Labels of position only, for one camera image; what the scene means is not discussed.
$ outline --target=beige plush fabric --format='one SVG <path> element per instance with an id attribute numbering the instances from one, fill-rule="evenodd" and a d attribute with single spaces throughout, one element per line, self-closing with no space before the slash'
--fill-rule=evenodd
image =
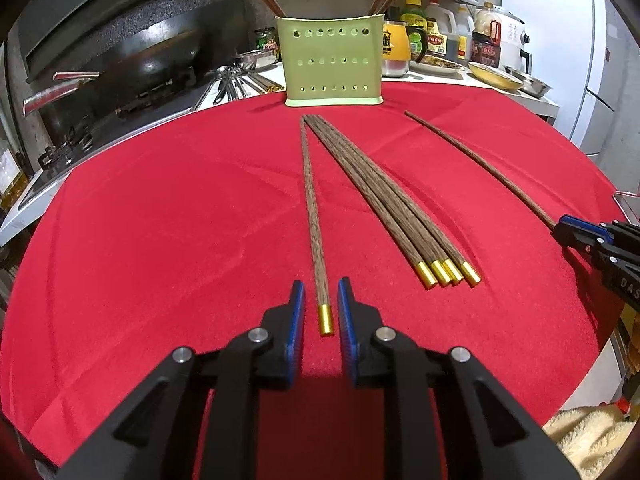
<path id="1" fill-rule="evenodd" d="M 613 460 L 634 427 L 615 405 L 556 413 L 543 430 L 580 473 L 594 480 Z"/>

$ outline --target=mug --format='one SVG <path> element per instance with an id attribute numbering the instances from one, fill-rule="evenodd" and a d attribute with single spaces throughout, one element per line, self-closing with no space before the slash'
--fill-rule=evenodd
<path id="1" fill-rule="evenodd" d="M 422 48 L 412 59 L 409 34 L 419 34 Z M 382 75 L 402 77 L 409 72 L 409 62 L 420 63 L 427 52 L 427 33 L 422 27 L 407 25 L 405 22 L 385 22 L 382 33 Z"/>

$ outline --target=white plastic jug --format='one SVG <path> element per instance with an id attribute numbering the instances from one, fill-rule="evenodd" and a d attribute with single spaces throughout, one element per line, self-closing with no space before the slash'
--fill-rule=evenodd
<path id="1" fill-rule="evenodd" d="M 424 15 L 427 19 L 428 54 L 457 62 L 460 38 L 453 12 L 443 9 L 437 0 L 431 0 L 424 9 Z"/>
<path id="2" fill-rule="evenodd" d="M 471 59 L 471 41 L 473 40 L 474 19 L 465 6 L 460 6 L 456 13 L 458 26 L 458 63 L 467 64 Z"/>

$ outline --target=red tablecloth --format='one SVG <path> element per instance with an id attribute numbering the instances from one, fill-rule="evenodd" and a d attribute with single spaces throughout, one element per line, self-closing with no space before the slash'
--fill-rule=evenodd
<path id="1" fill-rule="evenodd" d="M 438 351 L 470 348 L 545 422 L 590 368 L 622 305 L 494 177 L 402 112 L 461 139 L 555 219 L 620 218 L 614 187 L 495 91 L 391 83 L 383 96 L 380 106 L 313 110 L 285 107 L 283 94 L 235 102 L 74 170 L 42 218 L 10 302 L 0 391 L 11 421 L 61 463 L 170 349 L 224 346 L 299 278 L 308 309 L 302 376 L 292 392 L 262 396 L 258 477 L 382 477 L 382 397 L 350 390 L 338 338 L 318 335 L 298 126 L 314 112 L 416 198 L 483 277 L 473 290 L 425 291 L 310 134 L 332 297 L 349 276 L 386 324 Z"/>

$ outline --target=bowl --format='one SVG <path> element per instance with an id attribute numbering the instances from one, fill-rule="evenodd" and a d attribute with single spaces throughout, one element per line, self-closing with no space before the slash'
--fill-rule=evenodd
<path id="1" fill-rule="evenodd" d="M 483 65 L 474 61 L 469 62 L 471 73 L 483 83 L 498 88 L 500 90 L 514 91 L 522 88 L 524 84 L 513 75 L 507 74 L 492 66 Z"/>
<path id="2" fill-rule="evenodd" d="M 537 79 L 531 74 L 527 74 L 526 72 L 521 72 L 520 70 L 516 70 L 515 68 L 512 68 L 510 66 L 504 67 L 504 70 L 505 72 L 522 81 L 524 84 L 522 85 L 522 88 L 520 90 L 532 97 L 537 97 L 538 99 L 540 99 L 552 88 L 544 81 L 540 81 L 540 79 Z"/>
<path id="3" fill-rule="evenodd" d="M 276 62 L 276 51 L 269 48 L 250 50 L 234 58 L 234 65 L 253 72 L 271 66 Z"/>
<path id="4" fill-rule="evenodd" d="M 437 56 L 424 56 L 420 63 L 412 61 L 409 66 L 416 72 L 433 75 L 451 75 L 460 72 L 464 67 Z"/>

